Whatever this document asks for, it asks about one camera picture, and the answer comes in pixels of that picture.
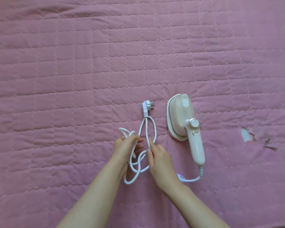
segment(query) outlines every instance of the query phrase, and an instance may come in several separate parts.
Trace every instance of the pink quilted blanket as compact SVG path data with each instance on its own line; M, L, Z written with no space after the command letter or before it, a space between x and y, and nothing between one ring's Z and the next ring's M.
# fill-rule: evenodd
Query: pink quilted blanket
M196 177L167 133L177 93L202 125L190 188L232 227L285 225L285 0L0 0L0 228L55 227L145 100ZM108 227L187 225L145 172L121 183Z

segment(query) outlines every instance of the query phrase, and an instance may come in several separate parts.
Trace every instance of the quilted bedspread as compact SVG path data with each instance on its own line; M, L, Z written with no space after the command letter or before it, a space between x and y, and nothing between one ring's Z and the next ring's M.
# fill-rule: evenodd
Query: quilted bedspread
M285 225L285 0L0 0L0 228L55 227L145 100L176 172L196 177L167 132L178 93L206 157L188 186L231 227ZM121 183L108 227L187 225L147 171Z

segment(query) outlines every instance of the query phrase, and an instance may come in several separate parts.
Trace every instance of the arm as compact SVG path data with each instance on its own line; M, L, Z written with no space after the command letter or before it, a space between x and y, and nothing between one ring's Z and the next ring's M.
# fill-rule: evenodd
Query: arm
M228 228L197 196L183 185L173 168L170 154L150 140L151 150L147 150L149 166L158 187L167 195L182 214L190 228Z
M137 135L121 137L115 141L110 161L96 176L87 191L68 212L56 228L102 228L111 213L120 180L127 171L127 160Z

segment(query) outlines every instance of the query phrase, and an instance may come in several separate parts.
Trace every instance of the hand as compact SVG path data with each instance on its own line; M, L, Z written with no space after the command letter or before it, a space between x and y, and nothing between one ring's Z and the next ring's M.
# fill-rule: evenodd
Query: hand
M122 136L121 138L118 138L115 141L112 159L116 159L123 166L124 165L126 166L129 160L132 148L137 140L138 140L138 144L135 147L135 154L136 156L138 156L139 150L143 148L143 145L139 144L143 141L143 138L140 138L136 134L132 134L128 138L125 138L125 136Z
M156 146L151 139L149 139L151 150L147 150L150 172L157 184L163 191L179 186L182 184L178 179L173 168L170 154L162 147Z

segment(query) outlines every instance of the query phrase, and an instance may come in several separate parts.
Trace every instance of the wrinkled fabric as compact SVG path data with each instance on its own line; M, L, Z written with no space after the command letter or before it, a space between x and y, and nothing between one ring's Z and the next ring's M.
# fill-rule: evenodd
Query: wrinkled fabric
M206 157L187 185L231 227L285 226L285 0L0 0L0 228L55 227L145 100L157 144L197 177L167 132L178 93ZM121 183L108 227L187 225L147 171Z

